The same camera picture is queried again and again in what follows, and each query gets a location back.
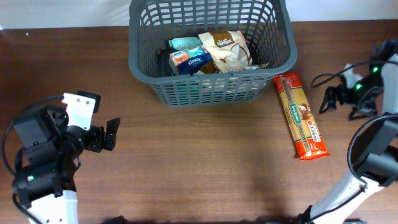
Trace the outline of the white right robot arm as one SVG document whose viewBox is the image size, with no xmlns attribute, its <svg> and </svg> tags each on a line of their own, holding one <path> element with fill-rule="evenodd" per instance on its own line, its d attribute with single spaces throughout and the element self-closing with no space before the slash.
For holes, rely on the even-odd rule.
<svg viewBox="0 0 398 224">
<path fill-rule="evenodd" d="M 336 104 L 352 108 L 349 120 L 367 118 L 354 134 L 347 151 L 348 170 L 329 194 L 309 206 L 296 223 L 350 223 L 349 216 L 371 195 L 397 181 L 397 39 L 385 40 L 364 62 L 365 77 L 347 65 L 328 81 L 341 84 L 325 91 L 321 114 Z"/>
</svg>

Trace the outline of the beige pouch chocolate contents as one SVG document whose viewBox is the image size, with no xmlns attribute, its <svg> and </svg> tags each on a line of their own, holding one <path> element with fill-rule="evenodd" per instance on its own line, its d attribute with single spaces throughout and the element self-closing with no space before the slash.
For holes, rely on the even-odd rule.
<svg viewBox="0 0 398 224">
<path fill-rule="evenodd" d="M 269 62 L 263 63 L 263 64 L 253 64 L 253 65 L 248 65 L 243 68 L 237 68 L 234 70 L 231 70 L 231 72 L 240 72 L 243 70 L 262 70 L 266 69 L 269 67 Z M 208 62 L 204 64 L 202 67 L 200 67 L 197 71 L 191 72 L 190 75 L 194 74 L 199 74 L 199 75 L 209 75 L 212 73 L 221 73 L 219 68 L 215 66 L 213 62 Z"/>
</svg>

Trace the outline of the San Remo spaghetti packet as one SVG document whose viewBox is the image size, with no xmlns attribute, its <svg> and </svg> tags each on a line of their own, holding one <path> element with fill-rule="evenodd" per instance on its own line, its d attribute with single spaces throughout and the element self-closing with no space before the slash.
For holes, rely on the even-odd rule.
<svg viewBox="0 0 398 224">
<path fill-rule="evenodd" d="M 276 75 L 273 81 L 299 159 L 309 161 L 328 156 L 330 153 L 318 130 L 298 73 Z"/>
</svg>

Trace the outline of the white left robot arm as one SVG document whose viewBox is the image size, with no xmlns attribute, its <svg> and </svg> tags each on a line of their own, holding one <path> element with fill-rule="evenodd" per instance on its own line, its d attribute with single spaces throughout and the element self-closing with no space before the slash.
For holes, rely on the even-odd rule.
<svg viewBox="0 0 398 224">
<path fill-rule="evenodd" d="M 78 223 L 73 178 L 81 166 L 80 154 L 113 150 L 120 122 L 115 118 L 106 126 L 80 128 L 48 116 L 16 121 L 29 164 L 17 162 L 12 189 L 32 223 Z"/>
</svg>

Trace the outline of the light teal snack wrapper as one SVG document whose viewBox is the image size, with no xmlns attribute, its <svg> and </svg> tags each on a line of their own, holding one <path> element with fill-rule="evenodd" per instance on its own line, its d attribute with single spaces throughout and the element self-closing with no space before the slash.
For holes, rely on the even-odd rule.
<svg viewBox="0 0 398 224">
<path fill-rule="evenodd" d="M 202 41 L 198 37 L 181 37 L 168 41 L 170 48 L 174 50 L 192 49 L 202 45 Z"/>
</svg>

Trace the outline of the Kleenex tissue pack box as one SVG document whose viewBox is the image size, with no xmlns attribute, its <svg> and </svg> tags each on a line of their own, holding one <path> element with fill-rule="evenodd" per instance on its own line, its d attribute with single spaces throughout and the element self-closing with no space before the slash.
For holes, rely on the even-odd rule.
<svg viewBox="0 0 398 224">
<path fill-rule="evenodd" d="M 192 75 L 211 61 L 210 53 L 202 46 L 179 50 L 169 55 L 169 64 L 177 75 Z"/>
</svg>

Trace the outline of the beige pouch white contents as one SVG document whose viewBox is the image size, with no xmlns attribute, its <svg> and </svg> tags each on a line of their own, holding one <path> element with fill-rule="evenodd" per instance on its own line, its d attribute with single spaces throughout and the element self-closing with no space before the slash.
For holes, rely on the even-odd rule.
<svg viewBox="0 0 398 224">
<path fill-rule="evenodd" d="M 229 73 L 252 65 L 246 39 L 240 30 L 214 30 L 199 34 L 198 37 L 221 73 Z"/>
</svg>

